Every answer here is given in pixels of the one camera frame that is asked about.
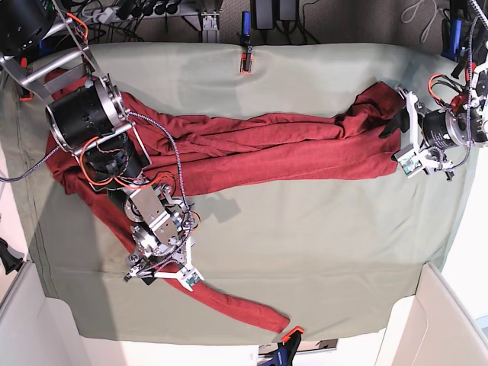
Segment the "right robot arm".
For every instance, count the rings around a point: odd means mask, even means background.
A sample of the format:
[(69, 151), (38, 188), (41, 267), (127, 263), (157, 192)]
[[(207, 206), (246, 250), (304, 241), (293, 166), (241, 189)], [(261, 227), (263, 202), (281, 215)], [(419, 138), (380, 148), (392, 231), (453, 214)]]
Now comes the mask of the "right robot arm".
[[(21, 63), (26, 51), (65, 31), (74, 48), (39, 69)], [(128, 109), (88, 45), (88, 27), (57, 1), (1, 3), (1, 67), (21, 92), (44, 104), (50, 132), (95, 191), (105, 191), (130, 220), (135, 242), (127, 279), (173, 279), (187, 291), (203, 281), (192, 262), (197, 221), (183, 177), (145, 175), (151, 159)]]

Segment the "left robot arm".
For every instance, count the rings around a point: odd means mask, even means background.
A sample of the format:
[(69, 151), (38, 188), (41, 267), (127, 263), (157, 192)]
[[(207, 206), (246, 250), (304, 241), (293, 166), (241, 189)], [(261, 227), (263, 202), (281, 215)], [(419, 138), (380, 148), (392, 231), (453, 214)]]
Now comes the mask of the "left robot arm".
[(466, 160), (453, 162), (448, 149), (463, 146), (469, 156), (474, 147), (487, 145), (487, 16), (477, 1), (451, 1), (442, 13), (441, 54), (456, 66), (450, 75), (435, 73), (427, 82), (437, 109), (398, 85), (403, 108), (380, 134), (384, 139), (397, 130), (408, 133), (408, 145), (392, 160), (409, 178), (444, 172), (451, 180)]

